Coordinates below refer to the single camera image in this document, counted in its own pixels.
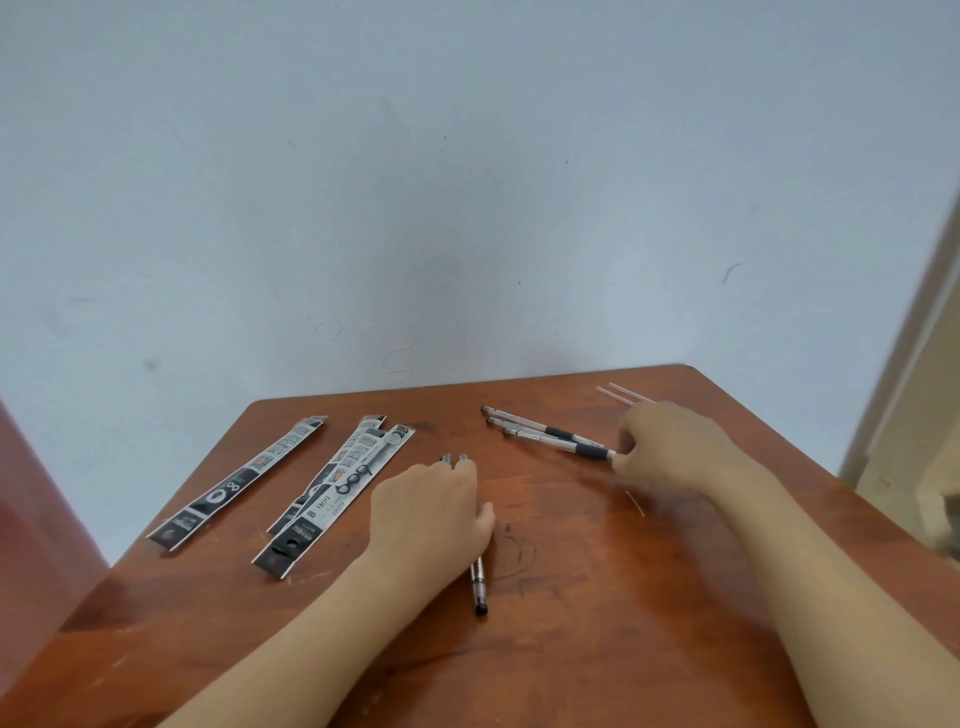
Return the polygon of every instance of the ballpoint pen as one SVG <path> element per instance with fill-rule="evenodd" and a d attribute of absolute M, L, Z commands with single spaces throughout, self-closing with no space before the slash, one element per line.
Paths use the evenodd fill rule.
<path fill-rule="evenodd" d="M 556 437 L 560 440 L 568 440 L 570 442 L 581 443 L 583 445 L 594 445 L 598 448 L 603 447 L 598 442 L 590 440 L 581 435 L 574 434 L 573 432 L 567 432 L 565 429 L 560 429 L 559 427 L 554 427 L 553 425 L 541 425 L 540 423 L 534 422 L 533 420 L 527 420 L 524 417 L 512 415 L 510 412 L 504 412 L 502 409 L 495 409 L 494 407 L 488 407 L 486 404 L 480 407 L 480 411 L 483 412 L 485 415 L 491 415 L 496 419 L 506 420 L 507 422 L 513 423 L 514 425 L 520 425 L 526 429 L 531 429 L 536 432 L 542 432 L 545 435 L 549 435 L 550 437 Z"/>
<path fill-rule="evenodd" d="M 540 432 L 540 431 L 537 430 L 537 429 L 531 429 L 530 427 L 524 427 L 523 425 L 518 425 L 517 423 L 511 423 L 511 422 L 507 422 L 506 420 L 501 420 L 501 419 L 498 418 L 498 417 L 488 417 L 488 418 L 487 418 L 487 424 L 488 424 L 488 425 L 495 425 L 495 426 L 497 426 L 497 427 L 502 427 L 503 429 L 506 429 L 507 427 L 510 427 L 510 428 L 512 428 L 512 429 L 518 429 L 518 430 L 520 430 L 520 431 L 522 431 L 522 432 L 529 432 L 529 433 L 532 434 L 532 435 L 538 435 L 538 436 L 540 436 L 540 437 L 549 437 L 549 438 L 551 438 L 552 440 L 560 440 L 560 439 L 561 439 L 561 438 L 559 438 L 559 437 L 554 437 L 553 435 L 547 435 L 546 433 Z"/>
<path fill-rule="evenodd" d="M 584 445 L 583 443 L 571 443 L 568 440 L 558 440 L 555 437 L 545 437 L 536 432 L 530 432 L 528 430 L 517 429 L 515 427 L 504 427 L 503 431 L 508 435 L 513 435 L 514 437 L 520 437 L 524 440 L 536 440 L 539 443 L 543 443 L 550 448 L 556 448 L 565 450 L 567 452 L 572 452 L 575 455 L 580 457 L 586 457 L 588 460 L 604 460 L 608 463 L 613 462 L 613 456 L 616 455 L 615 450 L 604 448 L 603 446 L 598 445 Z"/>
<path fill-rule="evenodd" d="M 440 459 L 449 463 L 450 453 L 446 453 Z M 467 456 L 462 454 L 460 459 L 466 460 Z M 483 573 L 483 556 L 477 556 L 477 560 L 470 564 L 470 586 L 473 588 L 473 613 L 477 617 L 483 617 L 489 612 L 487 607 L 487 578 Z"/>

